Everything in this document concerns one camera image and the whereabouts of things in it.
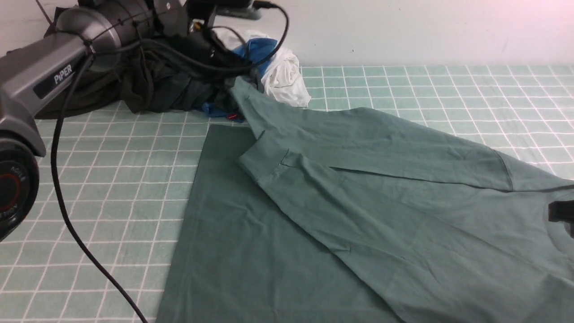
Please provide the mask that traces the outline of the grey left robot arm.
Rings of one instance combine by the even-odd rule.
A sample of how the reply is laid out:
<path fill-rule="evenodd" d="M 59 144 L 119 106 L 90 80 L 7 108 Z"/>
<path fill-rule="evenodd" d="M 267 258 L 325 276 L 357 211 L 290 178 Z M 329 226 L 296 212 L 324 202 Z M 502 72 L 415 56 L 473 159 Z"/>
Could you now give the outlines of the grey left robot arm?
<path fill-rule="evenodd" d="M 94 71 L 120 62 L 119 50 L 158 31 L 184 34 L 179 0 L 80 0 L 56 19 L 55 32 L 0 62 L 0 231 L 25 219 L 39 186 L 37 157 L 46 155 L 34 118 L 68 88 L 85 61 Z"/>

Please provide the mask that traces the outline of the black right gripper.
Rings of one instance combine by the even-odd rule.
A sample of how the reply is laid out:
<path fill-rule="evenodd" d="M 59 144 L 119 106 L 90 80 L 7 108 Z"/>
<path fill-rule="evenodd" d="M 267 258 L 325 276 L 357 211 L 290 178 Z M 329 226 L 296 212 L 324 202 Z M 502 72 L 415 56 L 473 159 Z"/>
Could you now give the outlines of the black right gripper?
<path fill-rule="evenodd" d="M 548 221 L 551 223 L 562 223 L 566 233 L 574 237 L 574 199 L 562 198 L 548 204 Z"/>

